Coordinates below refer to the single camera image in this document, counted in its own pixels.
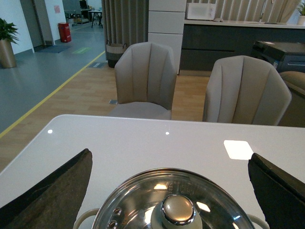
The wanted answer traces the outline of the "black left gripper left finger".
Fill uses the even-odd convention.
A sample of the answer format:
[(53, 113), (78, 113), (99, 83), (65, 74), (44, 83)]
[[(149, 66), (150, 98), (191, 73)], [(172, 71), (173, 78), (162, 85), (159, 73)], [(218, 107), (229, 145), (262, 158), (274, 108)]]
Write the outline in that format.
[(2, 229), (71, 229), (87, 192), (92, 153), (82, 150), (0, 209)]

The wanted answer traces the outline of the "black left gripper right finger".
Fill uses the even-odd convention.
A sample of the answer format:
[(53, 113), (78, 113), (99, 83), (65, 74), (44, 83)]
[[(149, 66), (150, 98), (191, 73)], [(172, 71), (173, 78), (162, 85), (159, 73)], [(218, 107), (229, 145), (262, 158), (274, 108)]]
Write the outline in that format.
[(257, 202), (271, 229), (305, 227), (305, 184), (254, 153), (248, 174)]

